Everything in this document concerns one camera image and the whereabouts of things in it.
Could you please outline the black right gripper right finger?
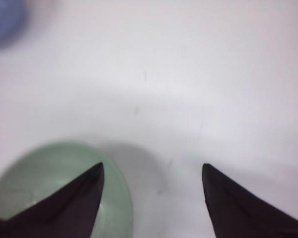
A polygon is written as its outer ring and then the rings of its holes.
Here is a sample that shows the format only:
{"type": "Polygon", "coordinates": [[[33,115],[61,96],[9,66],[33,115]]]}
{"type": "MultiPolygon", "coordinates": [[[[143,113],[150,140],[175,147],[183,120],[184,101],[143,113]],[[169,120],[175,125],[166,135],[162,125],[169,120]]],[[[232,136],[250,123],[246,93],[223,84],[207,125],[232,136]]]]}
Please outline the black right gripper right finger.
{"type": "Polygon", "coordinates": [[[298,220],[211,164],[202,166],[205,204],[218,238],[298,238],[298,220]]]}

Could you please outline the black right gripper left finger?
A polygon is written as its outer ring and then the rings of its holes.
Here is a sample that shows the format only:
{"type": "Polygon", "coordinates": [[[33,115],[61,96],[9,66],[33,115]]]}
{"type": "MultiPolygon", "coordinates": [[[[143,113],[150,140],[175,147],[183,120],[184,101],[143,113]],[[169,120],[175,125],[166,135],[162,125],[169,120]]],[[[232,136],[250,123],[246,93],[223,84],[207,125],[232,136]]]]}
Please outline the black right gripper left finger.
{"type": "Polygon", "coordinates": [[[97,163],[37,204],[0,219],[0,238],[89,238],[103,187],[104,166],[97,163]]]}

